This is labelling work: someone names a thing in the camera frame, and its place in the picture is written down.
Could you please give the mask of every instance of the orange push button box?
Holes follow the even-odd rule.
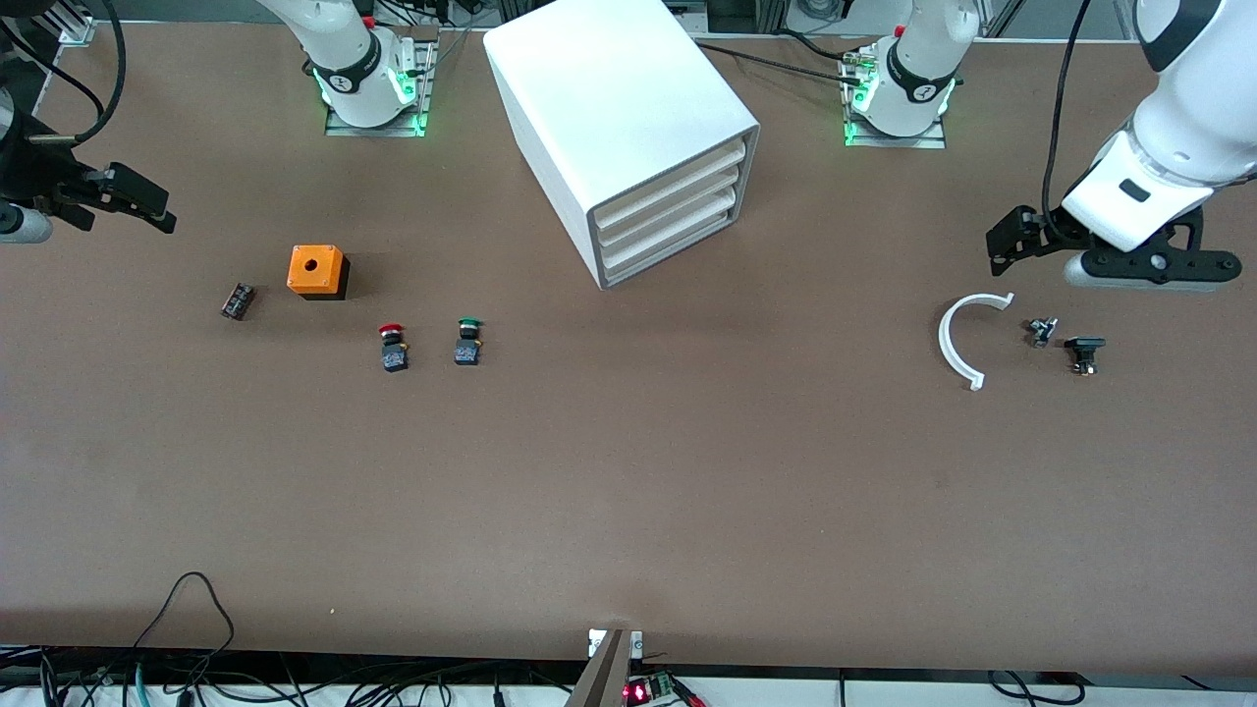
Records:
[[[336,245],[294,245],[288,289],[305,299],[344,299],[349,259]]]

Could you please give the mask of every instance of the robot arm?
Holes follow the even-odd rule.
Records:
[[[1123,252],[1257,167],[1257,4],[1143,0],[1135,26],[1156,91],[1062,201]]]
[[[258,0],[288,25],[323,99],[346,123],[378,127],[419,99],[415,40],[367,29],[352,0]]]
[[[901,31],[861,49],[874,67],[851,108],[886,135],[925,132],[947,108],[978,26],[977,0],[914,0]]]
[[[1239,259],[1203,250],[1200,205],[1257,169],[1257,3],[1138,0],[1135,24],[1156,89],[1105,142],[1052,211],[1018,206],[987,234],[991,272],[1057,250],[1084,250],[1066,279],[1085,287],[1210,292]],[[1172,244],[1180,230],[1182,247]]]
[[[53,0],[0,0],[0,18],[29,18]],[[323,99],[346,123],[377,127],[419,99],[415,43],[385,28],[368,29],[351,0],[259,0],[302,43]],[[136,216],[175,230],[167,192],[126,165],[96,170],[79,162],[65,138],[15,106],[0,82],[0,243],[41,243],[49,216],[91,230],[94,214]]]

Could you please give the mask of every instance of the table surface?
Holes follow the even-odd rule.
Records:
[[[67,67],[103,91],[98,35]],[[763,125],[743,216],[598,292],[479,35],[411,141],[323,137],[284,28],[127,44],[79,156],[167,187],[178,231],[102,216],[0,257],[0,640],[129,644],[197,569],[253,649],[578,658],[626,625],[676,663],[1257,674],[1257,276],[987,269],[985,230],[1037,199],[1060,45],[974,47],[945,151],[845,148],[832,84],[715,57]],[[1153,81],[1079,48],[1057,195]],[[84,103],[59,84],[44,117]],[[1249,248],[1241,190],[1208,224]],[[349,301],[285,289],[297,243],[349,255]],[[979,392],[935,340],[973,292],[1017,294],[953,325]],[[1106,336],[1101,372],[1027,346],[1040,316]],[[222,639],[204,590],[176,606],[155,644]]]

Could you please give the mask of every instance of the white curved plastic part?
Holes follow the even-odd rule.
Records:
[[[969,379],[969,390],[982,390],[982,384],[987,376],[969,364],[965,364],[964,359],[955,352],[955,346],[952,343],[952,317],[955,315],[957,309],[967,304],[985,304],[987,307],[994,307],[996,309],[1004,309],[1012,303],[1012,292],[1009,292],[1007,297],[987,294],[985,292],[970,294],[957,299],[955,304],[952,304],[952,308],[943,315],[943,321],[939,322],[939,348],[943,350],[943,357],[947,359],[947,362],[950,364],[953,369],[955,369],[955,372]]]

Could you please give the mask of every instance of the black electrical component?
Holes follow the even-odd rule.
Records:
[[[667,673],[661,672],[644,678],[634,678],[625,686],[625,704],[639,707],[665,694],[671,694],[672,691],[672,678]]]
[[[238,322],[243,320],[244,313],[249,311],[249,304],[253,303],[254,294],[256,291],[253,287],[243,282],[238,283],[236,288],[231,291],[231,296],[222,303],[222,316]]]

